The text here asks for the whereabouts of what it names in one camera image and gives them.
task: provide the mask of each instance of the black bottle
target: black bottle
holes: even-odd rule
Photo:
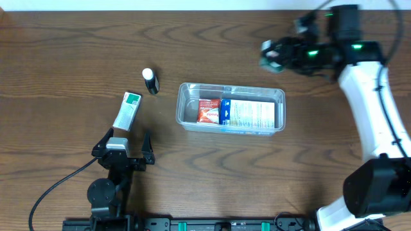
[[[143,70],[143,78],[150,94],[157,94],[160,91],[159,81],[153,70],[146,68]]]

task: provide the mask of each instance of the green clip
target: green clip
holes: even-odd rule
[[[179,222],[179,231],[187,231],[187,223]]]
[[[261,231],[270,231],[270,223],[262,222],[261,223]]]

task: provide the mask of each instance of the black wire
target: black wire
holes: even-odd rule
[[[28,227],[29,227],[30,231],[34,231],[34,228],[33,228],[34,212],[36,211],[37,206],[44,199],[44,197],[46,197],[47,194],[49,194],[55,187],[59,186],[61,183],[63,183],[66,180],[70,179],[75,174],[83,171],[85,168],[89,167],[96,160],[97,160],[97,158],[92,159],[90,162],[86,163],[86,165],[84,165],[83,167],[77,169],[74,173],[71,173],[70,175],[68,175],[68,176],[64,177],[63,179],[59,180],[57,183],[55,183],[53,186],[51,186],[49,189],[47,189],[47,191],[44,192],[43,195],[41,195],[41,197],[34,204],[33,208],[31,209],[30,215],[28,216]]]
[[[404,22],[403,22],[403,15],[401,13],[401,10],[399,9],[399,6],[395,0],[389,0],[391,3],[394,13],[396,14],[397,17],[397,32],[396,32],[396,38],[394,39],[392,46],[390,48],[390,51],[383,61],[383,65],[380,67],[380,70],[378,71],[378,77],[377,77],[377,88],[376,91],[378,93],[378,97],[380,99],[380,104],[381,108],[383,110],[383,114],[385,119],[387,120],[387,124],[390,128],[391,134],[394,138],[394,143],[397,145],[398,149],[400,150],[401,154],[405,158],[405,162],[407,163],[407,166],[411,169],[411,160],[409,159],[408,155],[405,153],[404,148],[401,145],[401,139],[398,138],[396,131],[394,130],[394,127],[392,125],[392,122],[390,120],[390,117],[387,112],[387,108],[385,107],[384,104],[384,99],[383,99],[383,94],[382,94],[382,89],[383,86],[381,86],[381,78],[382,78],[382,73],[385,67],[388,66],[388,63],[391,61],[392,57],[396,54],[398,47],[401,43],[401,39],[403,38],[404,34]]]

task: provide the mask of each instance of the green light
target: green light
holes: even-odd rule
[[[361,44],[353,44],[351,45],[354,49],[361,49],[362,45]]]
[[[319,51],[308,51],[309,56],[316,56],[319,53]]]

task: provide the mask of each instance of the red package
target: red package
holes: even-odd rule
[[[220,124],[220,99],[199,99],[198,123]]]

